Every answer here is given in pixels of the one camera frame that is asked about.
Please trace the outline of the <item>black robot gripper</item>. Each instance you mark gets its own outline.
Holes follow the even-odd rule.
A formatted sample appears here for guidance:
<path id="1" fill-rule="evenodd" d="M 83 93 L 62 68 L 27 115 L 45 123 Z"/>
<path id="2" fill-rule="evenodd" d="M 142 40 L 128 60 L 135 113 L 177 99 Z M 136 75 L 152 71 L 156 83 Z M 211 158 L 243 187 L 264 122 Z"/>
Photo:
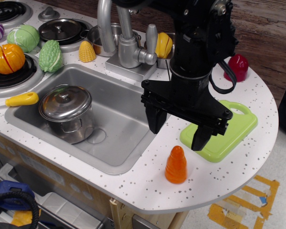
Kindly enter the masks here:
<path id="1" fill-rule="evenodd" d="M 171 64 L 170 81 L 142 81 L 141 100 L 150 130 L 158 134 L 167 114 L 196 124 L 193 151 L 201 151 L 211 135 L 224 135 L 233 114 L 210 94 L 209 85 L 213 83 L 212 69 L 194 73 L 175 64 Z"/>

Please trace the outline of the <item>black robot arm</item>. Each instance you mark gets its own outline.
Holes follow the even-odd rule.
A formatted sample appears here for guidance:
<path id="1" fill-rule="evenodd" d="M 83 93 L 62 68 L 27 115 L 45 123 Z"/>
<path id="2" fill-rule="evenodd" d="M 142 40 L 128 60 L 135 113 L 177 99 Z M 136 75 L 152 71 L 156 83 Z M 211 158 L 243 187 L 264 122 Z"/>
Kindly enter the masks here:
<path id="1" fill-rule="evenodd" d="M 172 114 L 198 126 L 191 148 L 203 149 L 213 135 L 223 135 L 232 113 L 209 92 L 212 70 L 220 65 L 232 81 L 236 76 L 225 63 L 234 54 L 237 39 L 229 0 L 117 0 L 123 10 L 150 6 L 174 21 L 175 50 L 169 81 L 144 80 L 142 102 L 149 128 L 158 133 Z"/>

